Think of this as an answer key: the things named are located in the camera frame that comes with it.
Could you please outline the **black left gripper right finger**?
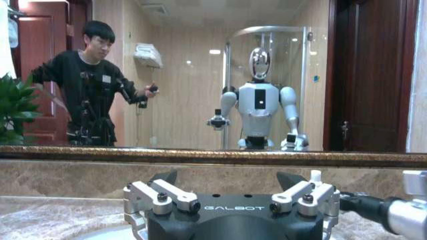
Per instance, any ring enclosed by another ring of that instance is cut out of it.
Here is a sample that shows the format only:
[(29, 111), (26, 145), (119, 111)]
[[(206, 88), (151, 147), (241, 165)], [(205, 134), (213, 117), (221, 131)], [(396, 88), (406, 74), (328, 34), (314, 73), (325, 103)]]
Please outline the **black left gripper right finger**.
[(338, 223), (340, 191), (321, 181), (320, 171), (310, 171), (308, 180), (286, 172), (277, 172), (276, 178), (282, 192), (270, 195), (272, 214), (288, 214), (296, 210), (296, 215), (304, 219), (320, 217), (321, 232), (317, 235), (328, 240)]

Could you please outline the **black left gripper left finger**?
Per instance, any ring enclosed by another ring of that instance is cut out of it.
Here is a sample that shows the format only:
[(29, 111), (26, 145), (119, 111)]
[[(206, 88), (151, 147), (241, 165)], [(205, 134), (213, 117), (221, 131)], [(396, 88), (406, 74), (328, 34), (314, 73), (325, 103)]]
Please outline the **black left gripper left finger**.
[(145, 213), (165, 216), (177, 209), (185, 214), (196, 214), (201, 208), (197, 195), (174, 186), (177, 171), (157, 173), (146, 183), (129, 182), (122, 188), (123, 220), (130, 224), (133, 237), (146, 240), (147, 218)]

